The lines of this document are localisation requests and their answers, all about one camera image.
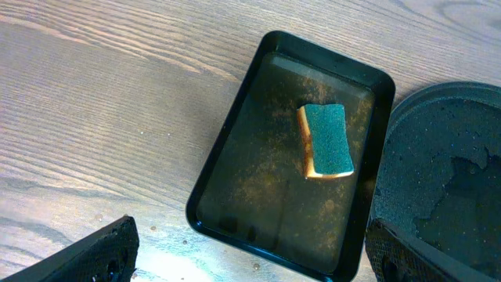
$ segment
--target table surface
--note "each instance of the table surface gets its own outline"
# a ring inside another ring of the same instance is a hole
[[[386,71],[395,103],[439,82],[501,85],[496,0],[0,0],[0,277],[129,214],[134,281],[307,280],[184,213],[271,30]],[[356,279],[375,280],[366,256]]]

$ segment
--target sponge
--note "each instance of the sponge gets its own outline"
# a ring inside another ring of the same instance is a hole
[[[305,146],[305,176],[334,179],[354,171],[346,138],[344,106],[307,104],[297,110]]]

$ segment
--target black plastic tray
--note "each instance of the black plastic tray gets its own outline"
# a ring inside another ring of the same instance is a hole
[[[263,37],[188,200],[196,231],[318,280],[358,269],[395,84],[293,35]],[[341,103],[355,173],[305,179],[296,109]]]

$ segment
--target black plastic container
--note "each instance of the black plastic container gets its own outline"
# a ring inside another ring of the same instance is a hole
[[[394,95],[380,70],[267,34],[189,198],[189,224],[318,280],[351,280]],[[353,175],[304,178],[296,109],[306,103],[344,105]]]

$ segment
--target black object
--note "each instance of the black object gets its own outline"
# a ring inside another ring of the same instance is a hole
[[[189,198],[189,224],[307,276],[352,279],[394,94],[380,70],[267,34]],[[306,103],[344,104],[353,175],[304,178],[296,109]]]
[[[383,219],[367,228],[366,250],[378,281],[494,281]]]
[[[138,248],[134,219],[124,216],[3,281],[130,281]]]
[[[501,279],[501,88],[451,82],[391,115],[371,217]]]

